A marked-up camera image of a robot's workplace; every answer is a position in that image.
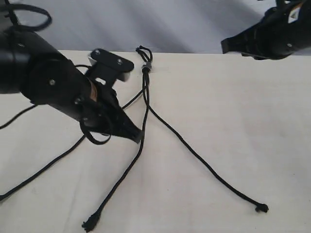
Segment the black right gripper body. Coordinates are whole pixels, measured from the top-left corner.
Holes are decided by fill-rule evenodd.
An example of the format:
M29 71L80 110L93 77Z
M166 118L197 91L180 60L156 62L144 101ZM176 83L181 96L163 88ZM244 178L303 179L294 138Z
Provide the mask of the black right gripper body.
M256 60L280 60L292 54L285 42L287 27L289 26L289 7L272 7L263 18L248 29L259 29L258 47L260 55L242 56L253 57Z

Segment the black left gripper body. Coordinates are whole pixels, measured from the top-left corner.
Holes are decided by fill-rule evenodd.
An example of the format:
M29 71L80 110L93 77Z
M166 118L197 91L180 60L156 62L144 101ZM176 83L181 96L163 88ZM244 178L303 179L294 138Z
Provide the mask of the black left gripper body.
M74 100L81 111L79 125L86 138L99 133L107 138L126 138L126 114L119 105L116 92L97 82L88 81L89 92L80 93Z

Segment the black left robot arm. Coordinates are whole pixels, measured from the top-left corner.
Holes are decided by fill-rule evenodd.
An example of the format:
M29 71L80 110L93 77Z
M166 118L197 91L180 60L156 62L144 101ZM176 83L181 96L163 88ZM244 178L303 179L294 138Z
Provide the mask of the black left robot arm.
M103 49L89 54L86 73L34 32L0 35L0 92L21 93L35 105L49 105L80 124L82 132L139 142L142 131L127 116L113 89L126 81L133 62Z

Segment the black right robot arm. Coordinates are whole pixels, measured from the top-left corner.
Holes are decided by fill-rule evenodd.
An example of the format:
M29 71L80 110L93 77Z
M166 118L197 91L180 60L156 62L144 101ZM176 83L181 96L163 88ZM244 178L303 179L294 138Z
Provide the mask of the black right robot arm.
M222 53L239 53L255 60L281 60L311 46L311 2L277 0L263 18L221 41Z

